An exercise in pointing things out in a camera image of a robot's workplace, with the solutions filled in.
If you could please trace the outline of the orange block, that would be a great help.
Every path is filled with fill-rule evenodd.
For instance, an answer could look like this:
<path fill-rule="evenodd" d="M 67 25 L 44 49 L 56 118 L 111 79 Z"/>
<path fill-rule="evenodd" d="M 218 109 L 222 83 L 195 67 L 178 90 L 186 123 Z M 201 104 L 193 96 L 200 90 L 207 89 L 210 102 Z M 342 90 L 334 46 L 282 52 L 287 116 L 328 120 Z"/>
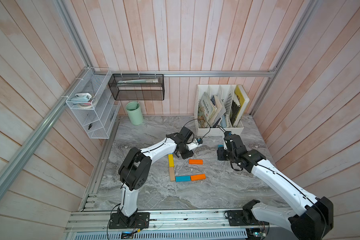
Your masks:
<path fill-rule="evenodd" d="M 203 163 L 204 163 L 203 160 L 189 159 L 190 165 L 202 165 Z"/>
<path fill-rule="evenodd" d="M 206 179 L 205 174 L 199 174 L 199 175 L 192 175 L 191 176 L 191 181 L 200 181 L 200 180 L 205 180 L 205 179 Z"/>

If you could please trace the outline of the long yellow block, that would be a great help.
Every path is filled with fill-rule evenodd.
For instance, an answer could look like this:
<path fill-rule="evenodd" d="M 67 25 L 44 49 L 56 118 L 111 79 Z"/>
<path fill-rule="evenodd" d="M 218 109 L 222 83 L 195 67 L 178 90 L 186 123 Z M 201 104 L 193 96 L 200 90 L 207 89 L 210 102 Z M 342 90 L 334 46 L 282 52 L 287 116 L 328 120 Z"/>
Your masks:
<path fill-rule="evenodd" d="M 173 154 L 169 154 L 168 159 L 169 159 L 169 167 L 174 168 L 175 167 L 175 162 L 174 162 Z"/>

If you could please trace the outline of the natural wood block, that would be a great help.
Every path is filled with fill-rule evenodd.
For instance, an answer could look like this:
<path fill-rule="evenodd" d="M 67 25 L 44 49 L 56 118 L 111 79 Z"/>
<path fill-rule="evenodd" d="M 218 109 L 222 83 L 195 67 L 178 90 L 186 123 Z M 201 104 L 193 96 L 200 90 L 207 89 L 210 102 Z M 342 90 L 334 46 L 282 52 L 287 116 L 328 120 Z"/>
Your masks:
<path fill-rule="evenodd" d="M 175 182 L 176 177 L 175 177 L 175 168 L 174 167 L 169 167 L 169 175 L 170 175 L 170 181 Z"/>

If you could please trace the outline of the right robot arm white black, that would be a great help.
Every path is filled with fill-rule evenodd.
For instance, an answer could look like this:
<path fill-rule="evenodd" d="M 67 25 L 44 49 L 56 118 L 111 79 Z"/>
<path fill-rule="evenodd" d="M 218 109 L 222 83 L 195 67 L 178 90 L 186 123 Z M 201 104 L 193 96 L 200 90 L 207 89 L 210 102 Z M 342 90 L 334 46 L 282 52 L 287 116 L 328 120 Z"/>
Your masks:
<path fill-rule="evenodd" d="M 224 133 L 220 161 L 237 164 L 271 187 L 288 207 L 278 208 L 251 200 L 241 211 L 226 211 L 230 226 L 250 226 L 266 222 L 291 231 L 299 240 L 321 240 L 334 228 L 334 205 L 326 197 L 318 198 L 281 173 L 257 150 L 248 151 L 239 135 Z"/>

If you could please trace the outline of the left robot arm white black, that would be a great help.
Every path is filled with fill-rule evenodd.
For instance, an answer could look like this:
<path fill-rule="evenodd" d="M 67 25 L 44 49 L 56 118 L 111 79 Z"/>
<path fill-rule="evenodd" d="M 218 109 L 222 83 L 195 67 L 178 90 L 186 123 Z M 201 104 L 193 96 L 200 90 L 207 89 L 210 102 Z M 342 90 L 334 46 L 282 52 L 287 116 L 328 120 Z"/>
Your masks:
<path fill-rule="evenodd" d="M 138 219 L 139 189 L 147 181 L 153 163 L 169 154 L 188 159 L 193 156 L 193 150 L 202 144 L 203 139 L 196 139 L 190 129 L 182 127 L 180 132 L 166 135 L 162 141 L 150 147 L 131 148 L 118 171 L 122 182 L 122 199 L 117 211 L 111 214 L 111 223 L 126 228 L 134 226 Z"/>

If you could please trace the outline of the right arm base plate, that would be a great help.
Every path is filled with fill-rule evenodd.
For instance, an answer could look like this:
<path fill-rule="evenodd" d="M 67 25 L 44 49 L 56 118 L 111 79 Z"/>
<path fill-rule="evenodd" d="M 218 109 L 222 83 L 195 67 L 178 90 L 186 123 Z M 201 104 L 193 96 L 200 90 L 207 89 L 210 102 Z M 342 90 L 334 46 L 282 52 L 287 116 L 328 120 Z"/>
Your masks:
<path fill-rule="evenodd" d="M 228 219 L 230 226 L 268 226 L 269 223 L 258 221 L 251 212 L 246 210 L 229 210 L 225 211 L 225 217 Z"/>

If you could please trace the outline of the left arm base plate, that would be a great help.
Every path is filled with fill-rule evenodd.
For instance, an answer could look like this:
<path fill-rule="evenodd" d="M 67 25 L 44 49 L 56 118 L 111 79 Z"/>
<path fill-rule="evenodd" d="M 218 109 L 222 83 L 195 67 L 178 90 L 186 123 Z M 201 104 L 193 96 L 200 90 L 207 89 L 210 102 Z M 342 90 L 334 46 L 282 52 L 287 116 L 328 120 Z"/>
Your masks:
<path fill-rule="evenodd" d="M 123 213 L 113 213 L 108 228 L 113 229 L 146 229 L 149 227 L 150 213 L 134 213 L 126 217 Z"/>

